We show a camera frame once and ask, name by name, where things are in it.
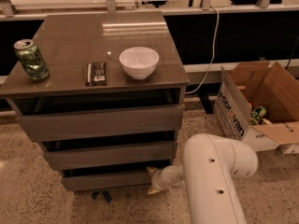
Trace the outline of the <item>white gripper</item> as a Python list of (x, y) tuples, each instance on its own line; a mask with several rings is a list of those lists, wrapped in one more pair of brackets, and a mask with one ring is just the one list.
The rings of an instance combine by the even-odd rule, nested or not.
[(148, 195), (157, 194), (160, 191), (169, 189), (169, 185), (166, 183), (166, 170), (158, 170), (156, 167), (148, 166), (147, 170), (149, 175), (152, 175), (152, 185), (148, 190)]

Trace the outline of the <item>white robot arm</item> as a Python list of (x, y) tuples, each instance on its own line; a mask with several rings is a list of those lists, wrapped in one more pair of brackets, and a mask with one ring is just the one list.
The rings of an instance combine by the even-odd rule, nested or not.
[(247, 144), (213, 134), (196, 134), (184, 146), (183, 163), (150, 167), (150, 194), (184, 187), (192, 224), (247, 224), (235, 191), (235, 177), (251, 177), (258, 168)]

